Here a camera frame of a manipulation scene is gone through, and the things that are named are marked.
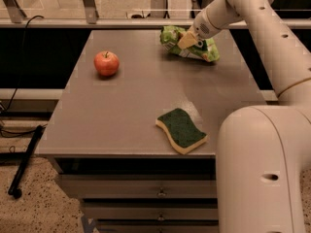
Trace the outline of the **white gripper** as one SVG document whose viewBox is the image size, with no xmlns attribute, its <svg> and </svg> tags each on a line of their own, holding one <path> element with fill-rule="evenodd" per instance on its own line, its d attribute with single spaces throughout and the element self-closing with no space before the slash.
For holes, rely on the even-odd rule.
<svg viewBox="0 0 311 233">
<path fill-rule="evenodd" d="M 193 21 L 192 29 L 194 32 L 190 30 L 185 32 L 179 40 L 177 46 L 181 50 L 196 45 L 198 43 L 198 38 L 209 39 L 220 32 L 220 29 L 212 24 L 206 9 L 197 14 Z"/>
</svg>

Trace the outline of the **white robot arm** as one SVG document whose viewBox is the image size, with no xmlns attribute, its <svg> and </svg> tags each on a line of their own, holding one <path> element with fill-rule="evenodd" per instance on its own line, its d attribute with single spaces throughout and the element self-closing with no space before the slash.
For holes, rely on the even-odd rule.
<svg viewBox="0 0 311 233">
<path fill-rule="evenodd" d="M 220 233 L 306 233 L 300 174 L 311 163 L 311 53 L 273 0 L 214 0 L 179 42 L 185 49 L 243 20 L 278 98 L 223 122 L 216 154 Z"/>
</svg>

